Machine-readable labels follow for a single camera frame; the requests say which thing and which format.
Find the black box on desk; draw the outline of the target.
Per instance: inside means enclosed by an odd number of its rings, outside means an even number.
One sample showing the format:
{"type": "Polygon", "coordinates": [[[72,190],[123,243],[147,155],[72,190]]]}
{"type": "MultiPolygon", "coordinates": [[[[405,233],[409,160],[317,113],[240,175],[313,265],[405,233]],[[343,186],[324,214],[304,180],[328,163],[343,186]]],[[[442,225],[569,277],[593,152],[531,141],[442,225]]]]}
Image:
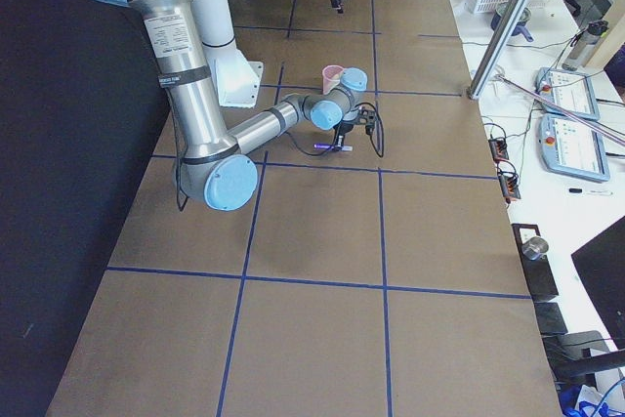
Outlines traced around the black box on desk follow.
{"type": "Polygon", "coordinates": [[[528,260],[521,251],[521,246],[529,238],[540,236],[540,229],[533,224],[512,223],[512,230],[521,259],[521,268],[529,294],[534,302],[554,300],[559,291],[546,255],[538,260],[528,260]]]}

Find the upper orange connector board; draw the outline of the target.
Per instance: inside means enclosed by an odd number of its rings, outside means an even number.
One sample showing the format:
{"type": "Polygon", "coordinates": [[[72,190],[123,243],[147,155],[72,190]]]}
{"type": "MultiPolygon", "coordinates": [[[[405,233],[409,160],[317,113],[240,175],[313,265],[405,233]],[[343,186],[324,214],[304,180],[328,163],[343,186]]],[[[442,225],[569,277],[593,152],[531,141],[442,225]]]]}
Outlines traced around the upper orange connector board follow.
{"type": "Polygon", "coordinates": [[[491,138],[488,144],[495,162],[509,159],[507,140],[504,137],[491,138]]]}

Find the upper teach pendant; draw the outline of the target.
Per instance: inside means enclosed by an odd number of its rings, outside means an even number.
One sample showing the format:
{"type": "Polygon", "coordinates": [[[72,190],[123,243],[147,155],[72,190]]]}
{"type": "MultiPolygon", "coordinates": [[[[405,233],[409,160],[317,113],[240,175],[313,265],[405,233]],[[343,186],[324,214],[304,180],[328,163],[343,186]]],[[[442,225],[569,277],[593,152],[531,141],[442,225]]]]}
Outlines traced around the upper teach pendant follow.
{"type": "Polygon", "coordinates": [[[589,75],[577,71],[541,67],[536,73],[538,95],[573,114],[598,121],[600,111],[589,75]]]}

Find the pink mesh pen holder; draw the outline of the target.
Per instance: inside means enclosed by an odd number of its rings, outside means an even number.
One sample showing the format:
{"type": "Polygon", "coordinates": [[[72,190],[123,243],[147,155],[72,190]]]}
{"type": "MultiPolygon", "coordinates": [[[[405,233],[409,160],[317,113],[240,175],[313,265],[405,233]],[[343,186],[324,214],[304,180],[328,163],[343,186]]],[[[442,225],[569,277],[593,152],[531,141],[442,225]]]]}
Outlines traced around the pink mesh pen holder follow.
{"type": "Polygon", "coordinates": [[[327,95],[341,82],[344,68],[340,65],[330,64],[322,70],[322,93],[327,95]]]}

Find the grey water bottle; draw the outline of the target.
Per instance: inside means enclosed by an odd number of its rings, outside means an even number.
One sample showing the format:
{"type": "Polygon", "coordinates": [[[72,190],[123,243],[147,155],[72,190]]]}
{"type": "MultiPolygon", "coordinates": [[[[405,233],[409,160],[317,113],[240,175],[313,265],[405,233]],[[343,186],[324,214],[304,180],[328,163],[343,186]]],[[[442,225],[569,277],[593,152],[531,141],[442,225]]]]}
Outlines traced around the grey water bottle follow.
{"type": "Polygon", "coordinates": [[[606,20],[589,22],[584,31],[578,34],[573,41],[573,49],[562,62],[562,68],[575,71],[584,65],[608,29],[609,23],[606,20]]]}

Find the black marker pen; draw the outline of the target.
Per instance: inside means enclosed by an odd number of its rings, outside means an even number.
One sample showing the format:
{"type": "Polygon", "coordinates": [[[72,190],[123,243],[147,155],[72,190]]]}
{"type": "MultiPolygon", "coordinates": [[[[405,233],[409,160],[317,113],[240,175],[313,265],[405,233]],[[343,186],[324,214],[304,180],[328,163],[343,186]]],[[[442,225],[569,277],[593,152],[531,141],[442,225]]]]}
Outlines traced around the black marker pen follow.
{"type": "Polygon", "coordinates": [[[594,195],[594,196],[613,195],[613,192],[611,190],[606,190],[606,189],[569,188],[568,192],[572,194],[585,194],[585,195],[594,195]]]}

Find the small steel cup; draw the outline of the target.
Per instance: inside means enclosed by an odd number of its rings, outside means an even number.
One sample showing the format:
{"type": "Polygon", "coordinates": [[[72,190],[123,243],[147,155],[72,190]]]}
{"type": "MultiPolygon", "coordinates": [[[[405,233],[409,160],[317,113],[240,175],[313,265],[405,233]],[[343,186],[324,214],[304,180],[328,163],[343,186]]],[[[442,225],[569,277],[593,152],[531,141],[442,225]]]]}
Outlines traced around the small steel cup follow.
{"type": "Polygon", "coordinates": [[[521,244],[521,254],[529,261],[537,261],[547,254],[548,242],[541,236],[532,236],[521,244]]]}

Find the teach pendant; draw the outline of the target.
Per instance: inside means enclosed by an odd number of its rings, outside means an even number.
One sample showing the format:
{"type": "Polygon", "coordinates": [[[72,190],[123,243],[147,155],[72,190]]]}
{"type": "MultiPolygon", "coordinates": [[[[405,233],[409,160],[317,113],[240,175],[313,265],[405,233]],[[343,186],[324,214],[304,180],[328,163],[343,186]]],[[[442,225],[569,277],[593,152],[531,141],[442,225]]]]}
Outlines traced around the teach pendant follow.
{"type": "Polygon", "coordinates": [[[589,75],[577,71],[541,67],[536,73],[538,95],[573,114],[598,121],[600,111],[589,75]]]}
{"type": "Polygon", "coordinates": [[[589,127],[546,113],[540,120],[538,142],[548,171],[597,183],[610,179],[603,139],[589,127]]]}

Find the lower orange connector board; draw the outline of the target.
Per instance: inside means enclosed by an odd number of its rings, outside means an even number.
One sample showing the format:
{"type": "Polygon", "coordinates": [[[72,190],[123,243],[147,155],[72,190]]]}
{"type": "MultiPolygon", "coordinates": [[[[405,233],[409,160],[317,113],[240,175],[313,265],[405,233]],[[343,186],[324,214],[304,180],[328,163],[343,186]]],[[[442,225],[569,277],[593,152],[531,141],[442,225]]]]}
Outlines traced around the lower orange connector board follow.
{"type": "Polygon", "coordinates": [[[519,175],[516,172],[499,171],[497,177],[502,195],[507,203],[521,199],[519,175]]]}

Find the blue plastic bag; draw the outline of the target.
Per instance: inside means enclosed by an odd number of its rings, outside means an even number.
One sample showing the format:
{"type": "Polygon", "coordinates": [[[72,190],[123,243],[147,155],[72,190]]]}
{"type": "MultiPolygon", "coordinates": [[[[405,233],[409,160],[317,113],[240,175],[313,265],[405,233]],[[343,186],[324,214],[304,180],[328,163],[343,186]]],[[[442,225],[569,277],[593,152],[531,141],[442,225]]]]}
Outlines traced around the blue plastic bag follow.
{"type": "Polygon", "coordinates": [[[623,416],[624,406],[612,405],[609,400],[624,390],[624,379],[613,383],[602,395],[586,385],[573,386],[559,393],[559,405],[563,416],[623,416]]]}

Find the purple highlighter pen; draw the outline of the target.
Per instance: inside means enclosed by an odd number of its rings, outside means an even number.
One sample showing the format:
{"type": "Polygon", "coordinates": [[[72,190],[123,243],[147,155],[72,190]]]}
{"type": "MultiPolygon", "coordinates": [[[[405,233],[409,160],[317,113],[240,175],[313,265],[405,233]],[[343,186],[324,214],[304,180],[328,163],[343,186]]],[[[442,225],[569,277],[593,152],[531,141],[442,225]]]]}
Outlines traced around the purple highlighter pen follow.
{"type": "Polygon", "coordinates": [[[328,144],[314,144],[313,147],[315,149],[320,150],[328,150],[328,151],[353,151],[352,146],[339,146],[339,145],[328,145],[328,144]]]}

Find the aluminium profile post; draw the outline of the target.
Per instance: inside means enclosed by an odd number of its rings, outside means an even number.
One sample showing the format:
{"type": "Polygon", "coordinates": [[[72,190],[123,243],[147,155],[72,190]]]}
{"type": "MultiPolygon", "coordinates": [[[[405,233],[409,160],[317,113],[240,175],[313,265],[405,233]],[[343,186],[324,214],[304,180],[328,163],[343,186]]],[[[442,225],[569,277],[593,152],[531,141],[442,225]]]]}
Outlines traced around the aluminium profile post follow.
{"type": "Polygon", "coordinates": [[[471,100],[479,99],[488,80],[493,75],[495,66],[498,64],[527,2],[528,0],[508,0],[506,10],[494,30],[475,76],[467,90],[467,95],[471,100]]]}

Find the black monitor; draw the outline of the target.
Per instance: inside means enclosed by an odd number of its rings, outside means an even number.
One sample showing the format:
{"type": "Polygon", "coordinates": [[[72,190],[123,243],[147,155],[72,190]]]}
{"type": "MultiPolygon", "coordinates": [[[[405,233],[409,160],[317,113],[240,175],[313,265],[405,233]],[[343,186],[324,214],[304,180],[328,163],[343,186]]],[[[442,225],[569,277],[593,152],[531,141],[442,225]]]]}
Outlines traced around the black monitor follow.
{"type": "Polygon", "coordinates": [[[624,221],[618,221],[572,254],[578,276],[608,336],[624,348],[624,221]]]}

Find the lower teach pendant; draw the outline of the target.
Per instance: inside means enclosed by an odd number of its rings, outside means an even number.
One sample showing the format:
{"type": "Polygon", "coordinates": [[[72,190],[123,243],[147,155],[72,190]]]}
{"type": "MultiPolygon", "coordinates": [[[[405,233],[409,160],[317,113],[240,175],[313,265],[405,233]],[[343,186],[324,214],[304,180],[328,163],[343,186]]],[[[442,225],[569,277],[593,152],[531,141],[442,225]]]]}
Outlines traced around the lower teach pendant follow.
{"type": "Polygon", "coordinates": [[[589,127],[546,113],[540,120],[538,142],[548,171],[597,183],[610,179],[603,139],[589,127]]]}

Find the orange connector board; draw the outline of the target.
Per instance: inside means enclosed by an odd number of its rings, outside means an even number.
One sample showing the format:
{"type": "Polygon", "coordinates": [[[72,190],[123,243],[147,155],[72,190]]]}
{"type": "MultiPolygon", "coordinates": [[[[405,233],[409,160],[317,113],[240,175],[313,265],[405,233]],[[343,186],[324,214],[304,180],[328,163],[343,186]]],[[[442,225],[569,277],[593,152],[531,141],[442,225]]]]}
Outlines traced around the orange connector board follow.
{"type": "Polygon", "coordinates": [[[507,203],[521,199],[519,175],[516,172],[499,171],[497,177],[502,195],[507,203]]]}
{"type": "Polygon", "coordinates": [[[491,138],[488,144],[495,162],[509,159],[507,140],[504,137],[491,138]]]}

